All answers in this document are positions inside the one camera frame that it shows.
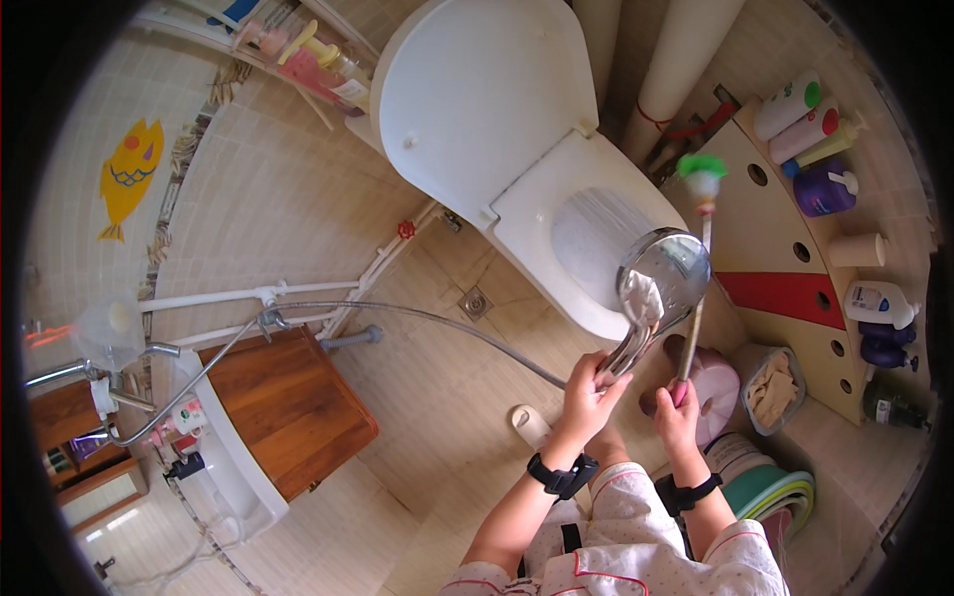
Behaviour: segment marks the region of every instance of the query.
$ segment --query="fish sticker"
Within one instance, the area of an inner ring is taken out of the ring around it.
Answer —
[[[103,163],[99,177],[99,196],[106,201],[110,225],[97,240],[125,243],[122,222],[133,212],[153,182],[153,174],[162,156],[162,124],[157,120],[146,128],[146,119],[136,122],[116,146],[113,156]]]

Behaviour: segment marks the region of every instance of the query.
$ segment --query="black wrist strap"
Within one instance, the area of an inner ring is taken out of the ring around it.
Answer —
[[[572,499],[573,495],[583,487],[599,471],[599,462],[585,453],[581,453],[573,468],[564,470],[550,470],[540,461],[540,454],[534,454],[527,462],[527,473],[534,480],[544,486],[544,492],[550,495],[559,495],[559,501]]]
[[[716,487],[722,484],[722,477],[713,474],[706,482],[695,488],[679,488],[675,485],[673,475],[664,476],[655,482],[656,492],[659,498],[666,505],[666,511],[672,517],[678,517],[682,511],[692,511],[699,500],[709,496],[709,493],[716,490]]]

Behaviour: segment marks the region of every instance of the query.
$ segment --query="white sink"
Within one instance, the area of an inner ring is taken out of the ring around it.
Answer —
[[[193,350],[182,350],[174,362],[172,395],[202,370],[202,362]],[[193,391],[209,419],[198,439],[205,469],[183,482],[194,481],[200,486],[229,529],[246,542],[284,517],[288,503],[239,437],[208,378],[202,377]]]

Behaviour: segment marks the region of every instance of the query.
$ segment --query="slipper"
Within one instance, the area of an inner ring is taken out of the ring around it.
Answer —
[[[534,451],[547,444],[553,431],[532,405],[521,403],[510,410],[510,424]]]

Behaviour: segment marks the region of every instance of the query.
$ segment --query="toothbrush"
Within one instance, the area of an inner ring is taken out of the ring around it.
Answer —
[[[702,218],[702,245],[711,253],[713,213],[716,211],[719,180],[729,173],[725,163],[713,155],[686,154],[679,158],[675,166],[676,174],[685,180],[689,191],[695,197],[695,213]],[[699,339],[699,327],[702,323],[702,303],[699,301],[693,311],[692,329],[686,336],[686,345],[682,349],[682,360],[675,376],[673,405],[679,407],[689,388],[689,371],[693,366],[695,344]]]

